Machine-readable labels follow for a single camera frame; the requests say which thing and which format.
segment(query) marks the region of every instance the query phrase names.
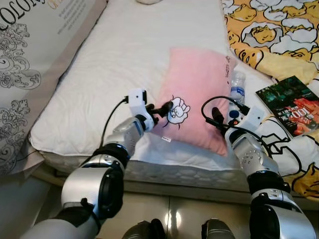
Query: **bed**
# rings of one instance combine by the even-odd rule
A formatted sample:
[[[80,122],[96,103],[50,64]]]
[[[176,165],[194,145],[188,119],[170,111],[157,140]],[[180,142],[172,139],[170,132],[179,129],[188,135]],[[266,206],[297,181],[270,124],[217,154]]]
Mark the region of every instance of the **bed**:
[[[46,164],[70,173],[96,149],[105,120],[129,89],[145,88],[148,102],[155,101],[169,65],[169,49],[174,46],[233,55],[222,3],[163,0],[142,5],[110,0],[33,126],[28,138],[32,147]],[[255,92],[271,85],[271,78],[240,61],[235,70],[246,74],[246,105],[256,105],[268,114]],[[129,109],[122,106],[107,134],[127,117]],[[139,141],[125,179],[248,192],[232,152],[222,157],[152,133]]]

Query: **pink pillow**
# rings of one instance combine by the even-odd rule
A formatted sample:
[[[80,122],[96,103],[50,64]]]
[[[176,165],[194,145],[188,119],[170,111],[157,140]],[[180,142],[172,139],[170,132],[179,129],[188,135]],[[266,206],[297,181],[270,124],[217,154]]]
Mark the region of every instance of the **pink pillow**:
[[[219,130],[205,122],[201,115],[202,104],[214,96],[229,96],[231,73],[235,59],[220,53],[195,48],[173,48],[170,51],[170,66],[161,87],[156,107],[173,101],[167,117],[159,120],[153,132],[173,140],[183,141],[222,156],[227,156],[227,147]],[[228,101],[217,99],[205,107],[218,107],[226,118]]]

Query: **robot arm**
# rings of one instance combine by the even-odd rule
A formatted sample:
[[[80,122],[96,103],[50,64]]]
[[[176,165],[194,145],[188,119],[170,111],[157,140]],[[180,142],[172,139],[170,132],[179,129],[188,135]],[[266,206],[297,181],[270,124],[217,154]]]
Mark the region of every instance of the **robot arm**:
[[[118,125],[78,169],[66,179],[62,189],[63,210],[54,218],[38,223],[22,239],[93,239],[101,224],[112,218],[122,207],[123,177],[135,145],[151,131],[158,119],[165,115],[172,103],[160,109],[146,106],[146,92],[130,91],[129,105],[135,117]]]
[[[263,113],[252,107],[237,125],[254,132]],[[251,193],[252,239],[315,239],[315,231],[279,175],[278,165],[251,134],[230,128],[225,139],[245,173]]]

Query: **water bottle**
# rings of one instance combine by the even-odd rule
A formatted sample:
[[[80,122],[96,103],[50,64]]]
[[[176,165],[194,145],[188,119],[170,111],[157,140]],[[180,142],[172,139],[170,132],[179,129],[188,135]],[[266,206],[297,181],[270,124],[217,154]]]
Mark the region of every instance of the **water bottle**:
[[[245,79],[246,75],[243,72],[236,71],[234,72],[234,76],[231,81],[230,98],[240,104],[245,103]],[[238,107],[234,103],[230,102],[227,122],[230,123],[234,120],[237,120],[237,122],[240,121],[240,113]]]
[[[245,79],[246,75],[243,72],[234,72],[234,77],[231,81],[231,92],[230,98],[240,103],[241,105],[245,103]]]

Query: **book cover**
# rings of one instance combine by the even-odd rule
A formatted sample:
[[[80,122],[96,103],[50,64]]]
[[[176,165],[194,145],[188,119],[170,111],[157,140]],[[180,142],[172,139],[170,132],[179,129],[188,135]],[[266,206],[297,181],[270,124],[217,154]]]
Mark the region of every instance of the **book cover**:
[[[292,137],[319,128],[319,98],[296,76],[256,94]]]

